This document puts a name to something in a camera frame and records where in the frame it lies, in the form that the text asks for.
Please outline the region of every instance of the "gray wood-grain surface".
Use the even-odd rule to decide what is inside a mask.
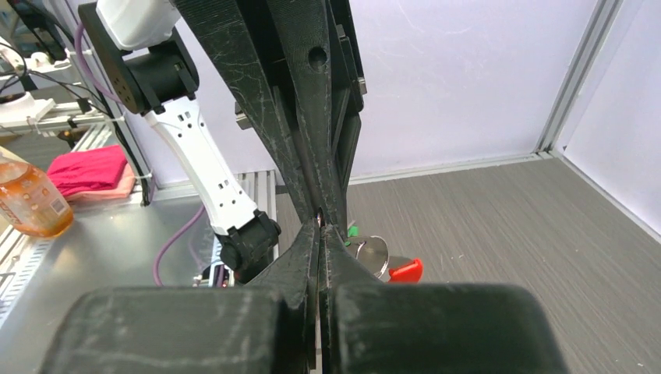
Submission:
[[[426,282],[508,282],[542,302],[573,373],[661,373],[661,245],[559,160],[354,185],[349,220]],[[277,197],[281,248],[299,223]]]

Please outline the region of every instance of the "gray tabletop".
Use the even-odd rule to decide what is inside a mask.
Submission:
[[[44,259],[0,335],[0,372],[36,372],[69,307],[103,287],[153,285],[159,248],[200,207],[197,198],[81,212]],[[197,256],[210,257],[213,232],[206,215],[168,251],[161,264],[166,285],[191,285]]]

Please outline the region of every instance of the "folded towel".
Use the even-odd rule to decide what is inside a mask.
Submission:
[[[120,146],[106,146],[58,156],[46,174],[62,195],[67,197],[76,192],[114,189],[126,164]]]
[[[106,189],[104,191],[83,191],[76,192],[66,197],[67,201],[100,201],[110,199],[124,199],[129,197],[133,191],[133,185],[136,184],[136,175],[133,174],[131,165],[127,164],[122,172],[117,187]]]

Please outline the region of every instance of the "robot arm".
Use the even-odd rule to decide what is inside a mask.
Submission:
[[[100,0],[80,16],[122,103],[174,151],[200,194],[222,259],[245,283],[270,262],[280,228],[243,191],[211,138],[195,98],[199,78],[167,0]],[[148,48],[146,55],[124,59]]]

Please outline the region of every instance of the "orange bottle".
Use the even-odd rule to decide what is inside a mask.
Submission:
[[[51,238],[73,222],[73,210],[46,173],[0,156],[0,215],[29,236]]]

